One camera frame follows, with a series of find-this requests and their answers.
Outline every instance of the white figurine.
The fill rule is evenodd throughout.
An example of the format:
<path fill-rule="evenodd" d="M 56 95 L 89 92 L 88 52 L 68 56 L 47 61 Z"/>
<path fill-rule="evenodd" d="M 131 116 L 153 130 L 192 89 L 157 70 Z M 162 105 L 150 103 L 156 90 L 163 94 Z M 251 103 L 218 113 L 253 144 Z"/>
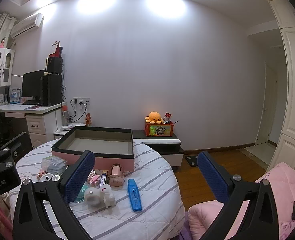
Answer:
<path fill-rule="evenodd" d="M 100 192 L 103 194 L 103 201 L 105 203 L 105 207 L 116 206 L 117 202 L 115 201 L 115 197 L 113 195 L 112 189 L 109 184 L 104 184 L 99 188 Z"/>
<path fill-rule="evenodd" d="M 84 192 L 84 199 L 88 205 L 98 206 L 103 200 L 102 192 L 95 187 L 87 188 Z"/>

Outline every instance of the black speaker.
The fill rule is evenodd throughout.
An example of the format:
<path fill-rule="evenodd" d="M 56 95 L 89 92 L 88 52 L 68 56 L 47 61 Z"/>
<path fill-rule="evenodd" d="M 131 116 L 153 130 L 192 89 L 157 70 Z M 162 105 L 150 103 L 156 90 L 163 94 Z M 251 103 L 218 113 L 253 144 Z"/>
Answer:
<path fill-rule="evenodd" d="M 62 76 L 49 74 L 41 77 L 41 105 L 54 106 L 62 102 Z"/>
<path fill-rule="evenodd" d="M 48 57 L 46 71 L 53 74 L 61 74 L 63 59 L 61 57 Z"/>

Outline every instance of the red box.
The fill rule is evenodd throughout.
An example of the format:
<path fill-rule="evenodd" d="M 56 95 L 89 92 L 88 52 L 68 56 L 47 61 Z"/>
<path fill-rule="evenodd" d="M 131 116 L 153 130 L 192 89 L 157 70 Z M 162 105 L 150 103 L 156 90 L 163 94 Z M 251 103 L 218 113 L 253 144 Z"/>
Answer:
<path fill-rule="evenodd" d="M 161 123 L 161 124 L 151 124 L 145 123 L 145 135 L 146 136 L 173 136 L 174 124 L 170 123 Z"/>

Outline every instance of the blue highlighter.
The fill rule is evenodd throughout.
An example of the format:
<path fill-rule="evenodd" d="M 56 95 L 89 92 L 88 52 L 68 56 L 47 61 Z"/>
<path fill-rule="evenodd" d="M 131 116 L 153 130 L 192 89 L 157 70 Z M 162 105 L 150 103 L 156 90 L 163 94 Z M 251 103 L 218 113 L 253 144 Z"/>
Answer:
<path fill-rule="evenodd" d="M 129 179 L 128 181 L 128 193 L 129 193 L 129 199 L 130 199 L 132 210 L 142 211 L 139 189 L 134 179 Z"/>

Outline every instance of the wall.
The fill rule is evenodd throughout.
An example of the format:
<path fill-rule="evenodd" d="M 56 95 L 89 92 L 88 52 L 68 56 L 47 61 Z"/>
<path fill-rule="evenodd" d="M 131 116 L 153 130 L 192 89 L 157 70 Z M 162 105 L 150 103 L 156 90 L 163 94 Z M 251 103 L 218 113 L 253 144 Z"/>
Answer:
<path fill-rule="evenodd" d="M 287 66 L 284 48 L 273 50 L 274 52 L 270 54 L 267 61 L 277 73 L 277 99 L 275 116 L 269 140 L 274 143 L 278 143 L 282 131 L 287 100 Z"/>
<path fill-rule="evenodd" d="M 254 143 L 264 60 L 240 25 L 188 0 L 111 1 L 44 7 L 43 27 L 16 40 L 13 73 L 42 69 L 59 40 L 67 102 L 90 97 L 93 126 L 143 129 L 170 112 L 184 150 Z"/>

